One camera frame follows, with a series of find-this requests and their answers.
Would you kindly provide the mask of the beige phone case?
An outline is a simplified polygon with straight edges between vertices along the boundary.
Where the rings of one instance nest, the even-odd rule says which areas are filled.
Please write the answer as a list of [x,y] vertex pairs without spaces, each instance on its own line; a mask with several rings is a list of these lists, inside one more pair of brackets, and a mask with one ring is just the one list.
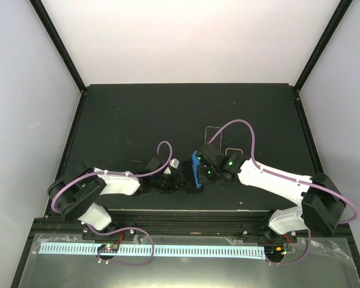
[[239,148],[226,148],[225,150],[225,154],[229,157],[233,156],[234,154],[242,155],[243,153],[243,150]]

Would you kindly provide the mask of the black phone case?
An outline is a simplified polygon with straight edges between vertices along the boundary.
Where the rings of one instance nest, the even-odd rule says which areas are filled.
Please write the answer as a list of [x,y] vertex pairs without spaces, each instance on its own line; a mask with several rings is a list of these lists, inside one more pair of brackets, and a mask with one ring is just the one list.
[[183,190],[188,194],[196,194],[198,192],[198,188],[196,187],[192,161],[182,162],[181,176],[183,181]]

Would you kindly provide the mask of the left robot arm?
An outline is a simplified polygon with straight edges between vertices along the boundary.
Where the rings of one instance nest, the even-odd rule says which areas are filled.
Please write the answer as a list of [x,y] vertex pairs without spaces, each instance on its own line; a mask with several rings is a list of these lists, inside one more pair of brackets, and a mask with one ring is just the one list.
[[172,193],[187,184],[181,173],[181,165],[175,158],[165,163],[156,155],[132,171],[115,175],[91,167],[82,162],[65,173],[47,189],[53,211],[61,214],[66,221],[78,220],[90,225],[103,239],[116,235],[117,225],[113,222],[105,205],[95,201],[99,196],[135,196],[154,192]]

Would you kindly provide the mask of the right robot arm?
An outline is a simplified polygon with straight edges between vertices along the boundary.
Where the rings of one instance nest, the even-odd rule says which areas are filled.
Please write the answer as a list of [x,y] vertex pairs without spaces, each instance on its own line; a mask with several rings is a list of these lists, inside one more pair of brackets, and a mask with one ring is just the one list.
[[246,185],[294,203],[292,208],[268,213],[259,228],[259,234],[268,242],[297,230],[333,236],[346,208],[339,190],[323,173],[294,175],[257,164],[242,153],[226,155],[210,143],[194,151],[191,161],[197,188],[211,183]]

